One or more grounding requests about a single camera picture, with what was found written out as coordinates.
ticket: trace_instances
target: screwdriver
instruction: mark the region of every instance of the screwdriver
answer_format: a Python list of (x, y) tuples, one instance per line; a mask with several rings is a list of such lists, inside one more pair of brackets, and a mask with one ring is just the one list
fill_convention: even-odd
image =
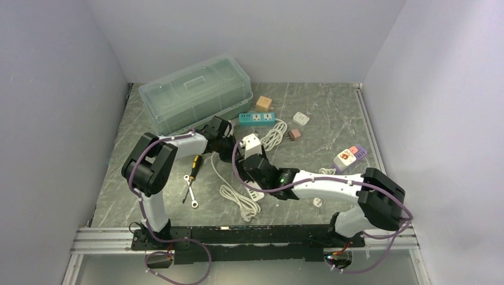
[(193, 161), (193, 167), (191, 169), (191, 174), (189, 175), (189, 181), (187, 182), (187, 192), (185, 193), (185, 197), (182, 200), (182, 203), (185, 203), (185, 199), (187, 199), (187, 194), (189, 194), (189, 189), (193, 184), (193, 181), (196, 180), (196, 176), (198, 175), (198, 172), (200, 171), (202, 165), (203, 165), (203, 156), (198, 154)]

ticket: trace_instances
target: white wall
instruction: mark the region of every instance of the white wall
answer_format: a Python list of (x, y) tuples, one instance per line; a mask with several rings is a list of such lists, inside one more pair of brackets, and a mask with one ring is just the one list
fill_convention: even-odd
[(223, 52), (253, 81), (362, 82), (405, 0), (88, 0), (129, 82)]
[(84, 1), (1, 1), (0, 39), (0, 283), (61, 284), (127, 83)]
[(503, 284), (504, 2), (409, 0), (364, 81), (433, 284)]

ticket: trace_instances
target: robotic arm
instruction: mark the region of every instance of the robotic arm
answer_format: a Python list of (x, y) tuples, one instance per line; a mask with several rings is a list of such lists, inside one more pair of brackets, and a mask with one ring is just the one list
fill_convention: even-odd
[[(144, 134), (127, 161), (121, 174), (130, 179), (133, 166), (140, 159), (142, 152), (158, 138), (153, 134)], [(170, 220), (165, 211), (162, 189), (168, 180), (174, 161), (178, 158), (211, 153), (219, 153), (224, 162), (236, 165), (240, 178), (256, 182), (261, 189), (280, 188), (294, 184), (281, 191), (270, 192), (280, 200), (300, 198), (326, 198), (349, 201), (355, 207), (333, 215), (328, 228), (331, 239), (348, 241), (357, 233), (366, 229), (398, 230), (401, 225), (401, 208), (387, 196), (353, 182), (365, 182), (385, 189), (400, 202), (404, 201), (404, 190), (382, 172), (374, 168), (366, 169), (364, 174), (356, 175), (320, 175), (294, 168), (277, 169), (266, 157), (259, 138), (251, 134), (240, 142), (239, 153), (234, 155), (236, 140), (232, 135), (231, 124), (219, 117), (214, 117), (203, 129), (184, 135), (184, 138), (162, 142), (153, 147), (146, 155), (154, 159), (149, 162), (143, 157), (133, 177), (134, 190), (141, 194), (146, 217), (157, 237), (170, 239)], [(344, 184), (333, 178), (351, 181)]]

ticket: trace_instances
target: marble surface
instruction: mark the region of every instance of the marble surface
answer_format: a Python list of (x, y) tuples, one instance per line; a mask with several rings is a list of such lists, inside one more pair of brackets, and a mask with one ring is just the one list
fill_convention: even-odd
[[(141, 219), (138, 202), (121, 176), (122, 164), (140, 136), (145, 132), (154, 132), (143, 109), (139, 86), (140, 84), (135, 84), (131, 90), (92, 227), (124, 227)], [(303, 135), (296, 141), (285, 139), (267, 153), (270, 162), (276, 167), (296, 167), (317, 172), (321, 167), (331, 167), (336, 154), (356, 144), (363, 145), (369, 154), (349, 167), (345, 174), (362, 173), (367, 167), (377, 167), (364, 117), (351, 84), (253, 83), (252, 91), (252, 107), (259, 96), (273, 99), (276, 117), (287, 122), (289, 129), (299, 129)], [(299, 126), (292, 121), (296, 112), (310, 117), (306, 126)], [(269, 127), (237, 126), (235, 135), (238, 139), (257, 131), (259, 137), (262, 137), (268, 129)], [(313, 199), (280, 201), (266, 194), (259, 201), (261, 212), (252, 221), (245, 222), (238, 206), (219, 194), (222, 181), (213, 172), (210, 157), (206, 155), (204, 158), (204, 165), (193, 183), (194, 195), (200, 204), (197, 209), (191, 208), (190, 198), (182, 204), (187, 185), (182, 177), (190, 173), (193, 157), (176, 161), (172, 168), (163, 197), (174, 226), (325, 224), (335, 212), (351, 208), (351, 204), (343, 201), (324, 200), (322, 207), (317, 208), (313, 205)], [(215, 162), (221, 175), (238, 192), (248, 195), (232, 176), (231, 165), (221, 162), (217, 156)]]

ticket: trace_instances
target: plastic storage box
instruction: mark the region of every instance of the plastic storage box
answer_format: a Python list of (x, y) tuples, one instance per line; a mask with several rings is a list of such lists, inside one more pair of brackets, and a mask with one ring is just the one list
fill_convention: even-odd
[(138, 89), (158, 135), (197, 128), (213, 116), (236, 118), (250, 110), (250, 78), (228, 55), (184, 68)]

